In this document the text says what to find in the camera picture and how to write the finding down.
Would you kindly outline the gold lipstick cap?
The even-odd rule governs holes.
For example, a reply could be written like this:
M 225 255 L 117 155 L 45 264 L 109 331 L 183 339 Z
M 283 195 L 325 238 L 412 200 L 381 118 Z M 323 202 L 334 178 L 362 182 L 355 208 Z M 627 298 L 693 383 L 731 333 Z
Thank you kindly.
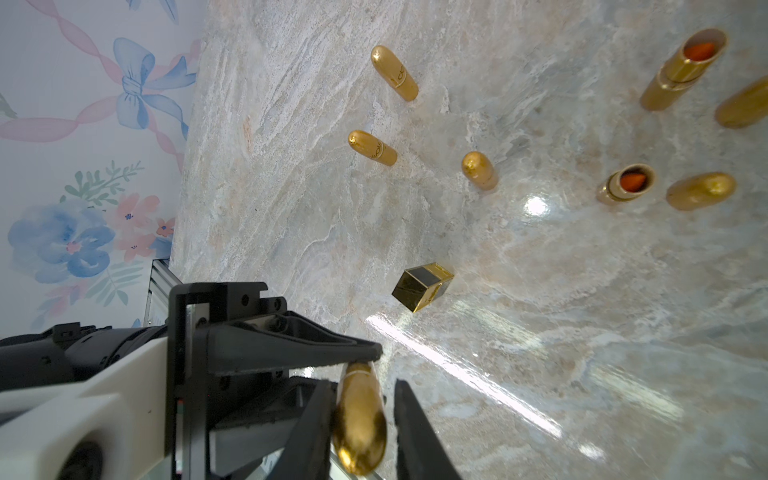
M 725 201 L 736 188 L 736 180 L 727 173 L 704 173 L 671 185 L 666 200 L 677 210 L 693 211 Z
M 723 101 L 715 120 L 725 128 L 741 129 L 767 116 L 767 77 L 763 76 Z

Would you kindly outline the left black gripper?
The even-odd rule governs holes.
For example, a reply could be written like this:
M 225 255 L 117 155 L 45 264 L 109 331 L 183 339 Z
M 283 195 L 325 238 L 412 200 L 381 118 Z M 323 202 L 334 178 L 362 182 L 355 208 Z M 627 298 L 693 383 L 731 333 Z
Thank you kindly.
M 174 479 L 245 479 L 282 453 L 320 381 L 307 367 L 373 362 L 377 342 L 335 333 L 262 297 L 263 282 L 172 288 L 166 452 Z

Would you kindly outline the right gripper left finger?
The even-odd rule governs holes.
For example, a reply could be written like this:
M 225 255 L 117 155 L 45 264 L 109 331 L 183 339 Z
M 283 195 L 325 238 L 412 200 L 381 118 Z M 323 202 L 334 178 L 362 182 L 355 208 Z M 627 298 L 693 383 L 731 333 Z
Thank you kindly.
M 330 442 L 336 405 L 334 384 L 323 380 L 293 428 L 269 480 L 323 480 L 330 478 Z

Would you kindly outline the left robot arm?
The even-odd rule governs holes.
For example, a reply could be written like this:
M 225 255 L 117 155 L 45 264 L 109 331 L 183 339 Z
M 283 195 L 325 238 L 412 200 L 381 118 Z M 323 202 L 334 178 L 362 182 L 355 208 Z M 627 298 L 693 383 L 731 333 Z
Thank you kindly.
M 262 282 L 180 284 L 164 325 L 56 326 L 1 344 L 5 479 L 245 479 L 288 442 L 316 381 L 378 343 L 291 311 Z

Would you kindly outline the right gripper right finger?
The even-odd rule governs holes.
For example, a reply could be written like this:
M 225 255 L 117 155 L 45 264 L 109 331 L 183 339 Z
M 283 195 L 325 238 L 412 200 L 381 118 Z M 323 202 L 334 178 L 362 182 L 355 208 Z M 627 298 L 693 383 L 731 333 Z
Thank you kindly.
M 461 479 L 405 380 L 398 379 L 395 384 L 394 420 L 397 427 L 398 479 Z

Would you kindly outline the gold lipstick base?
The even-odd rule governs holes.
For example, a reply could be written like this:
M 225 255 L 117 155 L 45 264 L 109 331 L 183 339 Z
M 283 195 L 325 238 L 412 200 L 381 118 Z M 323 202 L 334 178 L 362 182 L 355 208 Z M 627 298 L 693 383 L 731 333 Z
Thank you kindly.
M 723 54 L 727 34 L 718 28 L 690 36 L 659 69 L 640 98 L 647 111 L 663 111 L 690 90 Z

